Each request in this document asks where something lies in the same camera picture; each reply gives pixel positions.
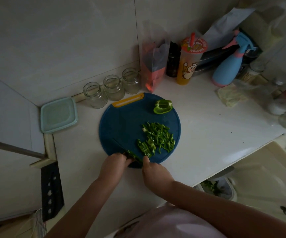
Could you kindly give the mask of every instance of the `red straw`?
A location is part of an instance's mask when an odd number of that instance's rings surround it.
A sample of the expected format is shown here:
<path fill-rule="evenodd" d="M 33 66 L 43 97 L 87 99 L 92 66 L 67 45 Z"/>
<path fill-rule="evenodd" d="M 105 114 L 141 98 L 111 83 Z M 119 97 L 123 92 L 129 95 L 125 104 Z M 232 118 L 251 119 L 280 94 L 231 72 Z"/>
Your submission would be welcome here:
<path fill-rule="evenodd" d="M 190 36 L 189 46 L 193 47 L 194 46 L 194 42 L 195 42 L 195 33 L 192 33 L 192 35 Z"/>

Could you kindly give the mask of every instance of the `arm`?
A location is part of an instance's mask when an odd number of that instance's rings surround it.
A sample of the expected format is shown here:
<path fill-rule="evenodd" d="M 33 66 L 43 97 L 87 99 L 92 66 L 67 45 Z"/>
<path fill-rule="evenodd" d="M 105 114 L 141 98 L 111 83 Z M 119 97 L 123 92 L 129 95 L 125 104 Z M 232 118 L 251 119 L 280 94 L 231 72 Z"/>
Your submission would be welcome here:
<path fill-rule="evenodd" d="M 47 233 L 45 238 L 85 237 L 102 206 L 121 180 L 124 169 L 132 159 L 117 153 L 103 162 L 99 177 L 95 180 L 73 207 Z"/>
<path fill-rule="evenodd" d="M 245 205 L 176 182 L 160 164 L 143 159 L 145 185 L 171 204 L 206 220 L 228 238 L 286 237 L 286 223 Z"/>

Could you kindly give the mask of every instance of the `blue cutting board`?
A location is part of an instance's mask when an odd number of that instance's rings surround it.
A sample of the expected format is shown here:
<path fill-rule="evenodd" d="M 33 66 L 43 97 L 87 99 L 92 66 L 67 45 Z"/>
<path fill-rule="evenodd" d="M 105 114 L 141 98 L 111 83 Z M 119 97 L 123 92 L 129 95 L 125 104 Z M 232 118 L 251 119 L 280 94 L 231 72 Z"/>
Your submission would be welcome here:
<path fill-rule="evenodd" d="M 157 122 L 170 128 L 169 132 L 173 134 L 176 143 L 170 153 L 161 148 L 161 154 L 159 154 L 157 147 L 155 155 L 150 158 L 150 161 L 160 164 L 166 160 L 178 145 L 181 136 L 181 122 L 174 108 L 170 112 L 161 115 L 153 112 L 156 101 L 161 99 L 163 98 L 155 94 L 141 93 L 110 104 L 103 113 L 99 125 L 99 138 L 104 151 L 108 155 L 112 155 L 117 152 L 123 153 L 123 148 L 125 148 L 143 158 L 143 154 L 137 147 L 137 139 L 142 142 L 147 140 L 142 130 L 142 124 Z M 120 107 L 122 105 L 120 103 L 123 101 L 127 101 L 128 104 Z M 141 168 L 141 165 L 138 162 L 133 162 L 129 167 Z"/>

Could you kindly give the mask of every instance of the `spray bottle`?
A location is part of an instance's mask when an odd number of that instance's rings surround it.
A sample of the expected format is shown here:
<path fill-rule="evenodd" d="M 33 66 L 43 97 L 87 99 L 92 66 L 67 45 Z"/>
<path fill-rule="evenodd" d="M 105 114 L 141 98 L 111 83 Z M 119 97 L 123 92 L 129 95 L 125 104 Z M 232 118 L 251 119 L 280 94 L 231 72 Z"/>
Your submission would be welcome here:
<path fill-rule="evenodd" d="M 234 39 L 225 46 L 223 49 L 231 47 L 232 45 L 239 45 L 240 48 L 237 49 L 234 54 L 230 55 L 225 59 L 216 69 L 213 74 L 212 82 L 218 87 L 225 87 L 231 84 L 235 79 L 242 63 L 242 57 L 246 50 L 256 50 L 257 48 L 253 46 L 251 40 L 244 35 L 242 32 L 236 31 L 236 36 Z"/>

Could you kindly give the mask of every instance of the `countertop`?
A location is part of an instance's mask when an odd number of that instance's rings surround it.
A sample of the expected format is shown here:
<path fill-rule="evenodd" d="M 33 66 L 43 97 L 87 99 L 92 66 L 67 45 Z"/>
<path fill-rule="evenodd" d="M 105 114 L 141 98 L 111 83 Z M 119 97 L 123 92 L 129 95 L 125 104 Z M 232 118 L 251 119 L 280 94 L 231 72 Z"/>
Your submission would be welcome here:
<path fill-rule="evenodd" d="M 154 92 L 172 100 L 181 120 L 179 144 L 162 165 L 174 179 L 190 186 L 286 132 L 280 125 L 270 125 L 269 115 L 252 100 L 227 108 L 215 94 L 217 87 L 210 76 L 193 77 L 186 86 L 167 77 Z M 98 125 L 110 103 L 101 109 L 91 108 L 86 100 L 77 103 L 78 124 L 54 134 L 67 210 L 97 178 L 107 156 L 99 141 Z M 164 202 L 144 186 L 140 169 L 128 168 L 88 237 L 103 237 Z"/>

